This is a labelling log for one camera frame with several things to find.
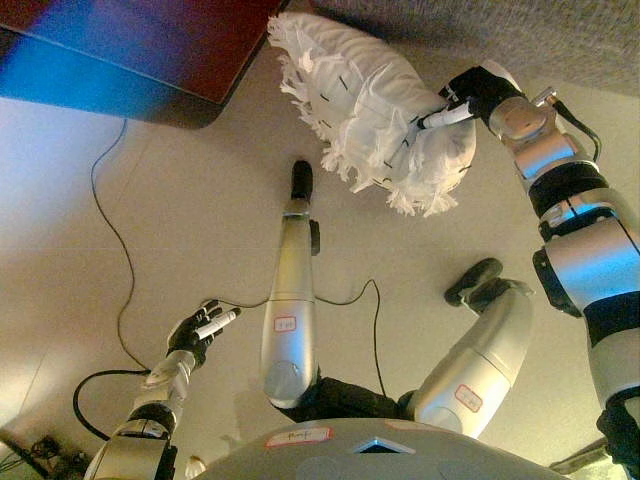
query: gray carpet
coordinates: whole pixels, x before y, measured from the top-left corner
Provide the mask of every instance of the gray carpet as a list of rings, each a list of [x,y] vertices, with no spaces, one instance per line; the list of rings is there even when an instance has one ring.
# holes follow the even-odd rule
[[[638,0],[312,0],[318,13],[439,55],[491,58],[516,75],[549,76],[639,96]]]

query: label sticker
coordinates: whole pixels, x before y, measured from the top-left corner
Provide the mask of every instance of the label sticker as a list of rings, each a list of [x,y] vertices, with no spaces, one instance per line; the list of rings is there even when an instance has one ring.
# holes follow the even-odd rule
[[[333,438],[333,430],[329,427],[303,428],[290,432],[276,433],[267,440],[265,447],[283,447],[303,443],[320,443]]]
[[[296,329],[296,317],[278,317],[273,321],[273,329],[278,332],[293,332]]]
[[[458,389],[456,390],[456,398],[473,413],[476,413],[480,410],[480,407],[482,407],[482,399],[464,384],[458,386]]]

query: black cable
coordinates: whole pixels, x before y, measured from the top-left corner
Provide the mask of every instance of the black cable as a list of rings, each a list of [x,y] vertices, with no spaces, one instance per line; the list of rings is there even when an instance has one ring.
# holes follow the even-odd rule
[[[552,106],[553,108],[555,108],[556,112],[558,112],[567,122],[569,122],[571,125],[576,127],[578,130],[580,130],[582,133],[584,133],[591,139],[595,147],[593,151],[593,161],[594,163],[596,163],[598,161],[598,158],[600,158],[600,152],[602,151],[602,140],[600,140],[600,137],[598,136],[598,134],[593,130],[591,130],[589,127],[587,127],[584,123],[582,123],[576,117],[574,117],[571,111],[567,108],[567,106],[564,103],[562,103],[562,101],[556,100],[555,102],[552,103]]]
[[[78,398],[80,397],[80,391],[82,390],[82,387],[84,387],[89,380],[95,377],[102,377],[105,375],[148,375],[149,373],[151,373],[150,370],[102,370],[101,372],[92,373],[87,378],[82,380],[73,392],[73,413],[84,428],[86,428],[95,436],[101,438],[105,442],[108,441],[110,437],[106,433],[98,430],[96,427],[91,425],[91,423],[89,423],[89,421],[80,411]]]
[[[122,250],[124,251],[124,255],[125,257],[127,257],[127,264],[129,265],[129,271],[131,272],[131,286],[129,288],[129,294],[127,295],[127,300],[124,302],[124,304],[120,308],[120,311],[118,312],[118,317],[116,319],[116,333],[118,335],[118,341],[120,342],[120,346],[122,347],[122,350],[124,350],[124,353],[126,353],[131,358],[131,360],[136,362],[142,368],[148,369],[149,367],[147,367],[144,363],[138,360],[138,358],[133,353],[131,353],[131,351],[127,347],[127,344],[124,341],[124,338],[122,337],[122,316],[124,315],[125,310],[129,307],[129,304],[131,303],[131,298],[133,297],[133,291],[136,288],[136,273],[135,273],[135,270],[133,269],[133,262],[131,261],[131,255],[129,255],[129,250],[127,249],[127,245],[124,243],[124,240],[122,239],[122,236],[120,235],[118,230],[116,230],[116,228],[113,226],[113,224],[111,223],[107,215],[104,213],[104,210],[102,209],[102,205],[98,200],[98,194],[96,192],[96,176],[95,176],[96,167],[98,166],[100,161],[104,157],[106,157],[107,154],[111,152],[111,150],[115,148],[115,146],[120,142],[120,140],[122,140],[126,131],[127,131],[127,119],[125,118],[124,121],[122,122],[122,128],[120,129],[120,133],[118,134],[116,139],[113,141],[111,146],[109,146],[109,148],[107,148],[102,153],[102,155],[100,155],[96,159],[96,161],[93,162],[93,165],[91,166],[91,193],[93,193],[93,199],[96,202],[96,207],[98,207],[98,211],[100,212],[100,215],[102,215],[102,218],[104,219],[106,224],[109,226],[111,231],[115,234],[115,236],[118,238],[118,241],[122,246]]]
[[[15,452],[9,453],[6,457],[0,460],[0,473],[8,472],[9,470],[13,470],[14,468],[22,465],[24,460]]]
[[[376,281],[373,278],[370,278],[369,280],[367,280],[363,285],[362,290],[360,290],[360,293],[356,295],[354,298],[352,298],[351,300],[347,300],[346,302],[334,302],[333,300],[327,300],[326,298],[322,298],[322,297],[316,297],[316,300],[319,300],[320,302],[328,303],[329,305],[336,305],[339,307],[345,306],[345,305],[351,305],[357,302],[358,300],[360,300],[360,298],[362,298],[362,295],[364,295],[364,292],[369,285],[373,285],[373,287],[376,290],[376,296],[377,296],[376,313],[373,317],[373,358],[376,364],[376,373],[378,374],[378,382],[380,383],[380,390],[382,390],[382,394],[386,397],[387,392],[384,388],[384,382],[382,381],[382,374],[380,373],[380,362],[378,361],[378,314],[380,313],[381,299],[380,299],[380,290],[378,289],[378,284],[376,283]],[[207,302],[210,302],[211,300],[212,299],[204,300],[202,304],[204,305]],[[247,305],[247,304],[242,304],[238,302],[231,302],[228,300],[221,300],[219,298],[217,298],[216,300],[218,300],[220,303],[224,303],[226,305],[231,305],[232,307],[240,307],[240,308],[257,308],[257,307],[261,307],[262,305],[264,305],[269,301],[268,298],[265,298],[264,300],[261,300],[258,303]]]

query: white pillow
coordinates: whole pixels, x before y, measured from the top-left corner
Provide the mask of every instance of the white pillow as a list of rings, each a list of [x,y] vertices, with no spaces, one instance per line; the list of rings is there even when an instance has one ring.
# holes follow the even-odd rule
[[[417,120],[446,101],[427,90],[409,64],[384,41],[306,13],[271,18],[269,42],[281,56],[283,92],[294,95],[303,121],[321,140],[322,165],[349,180],[351,190],[381,185],[398,212],[427,217],[457,205],[447,193],[471,164],[473,120],[420,130]]]

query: white tile floor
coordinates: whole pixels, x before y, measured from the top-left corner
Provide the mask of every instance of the white tile floor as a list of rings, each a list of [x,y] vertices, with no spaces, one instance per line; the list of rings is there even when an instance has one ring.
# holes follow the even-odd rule
[[[399,45],[437,89],[457,64]],[[122,147],[99,173],[105,210],[131,250],[137,275],[123,333],[147,364],[164,354],[171,326],[213,295],[266,296],[288,194],[300,155],[315,169],[313,212],[322,231],[314,262],[317,294],[346,299],[369,277],[383,297],[382,373],[398,397],[416,388],[473,317],[448,307],[444,289],[489,255],[505,276],[529,282],[535,330],[518,382],[481,439],[542,464],[599,437],[581,321],[546,302],[530,264],[541,245],[536,218],[507,153],[479,125],[460,206],[428,220],[404,218],[382,191],[353,195],[321,170],[321,144],[278,91],[276,52],[265,47],[231,103],[209,127],[177,130],[131,122]],[[638,210],[638,99],[550,79],[521,79],[537,93],[553,82],[574,113],[602,137],[601,166]],[[45,433],[94,453],[100,441],[73,418],[71,394],[89,373],[135,365],[121,352],[115,316],[126,298],[126,263],[90,195],[91,163],[122,120],[62,108],[0,102],[0,425],[29,443]],[[375,297],[350,307],[320,304],[324,374],[377,389],[371,350]],[[258,386],[262,309],[246,311],[196,372],[175,435],[185,459],[209,462],[288,420]],[[99,428],[127,414],[135,378],[99,379],[82,398]]]

